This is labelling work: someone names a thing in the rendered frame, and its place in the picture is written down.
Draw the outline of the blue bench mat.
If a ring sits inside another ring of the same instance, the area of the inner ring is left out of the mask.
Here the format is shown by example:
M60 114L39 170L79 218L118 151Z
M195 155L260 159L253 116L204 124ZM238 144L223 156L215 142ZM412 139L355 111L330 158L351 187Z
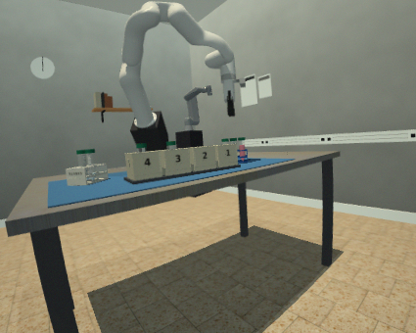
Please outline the blue bench mat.
M57 180L59 183L48 182L48 208L108 198L117 195L123 195L138 191L144 191L168 185L174 185L222 174L237 172L241 170L264 167L291 161L295 159L262 159L262 158L248 158L247 163L238 163L241 167L229 168L224 170L139 183L131 184L123 179L123 176L114 176L108 173L109 179L99 181L89 185L67 186L67 180ZM65 185L63 185L65 184ZM152 188L151 188L152 187Z

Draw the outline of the beige block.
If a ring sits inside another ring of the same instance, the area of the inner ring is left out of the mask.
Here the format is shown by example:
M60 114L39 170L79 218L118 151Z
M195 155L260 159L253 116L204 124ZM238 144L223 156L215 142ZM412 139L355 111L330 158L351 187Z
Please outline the beige block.
M162 177L161 151L126 153L125 160L129 179L136 181Z
M161 150L162 175L174 175L191 171L190 148Z
M238 164L237 144L215 146L216 167L230 167Z
M215 146L190 147L191 171L216 168Z

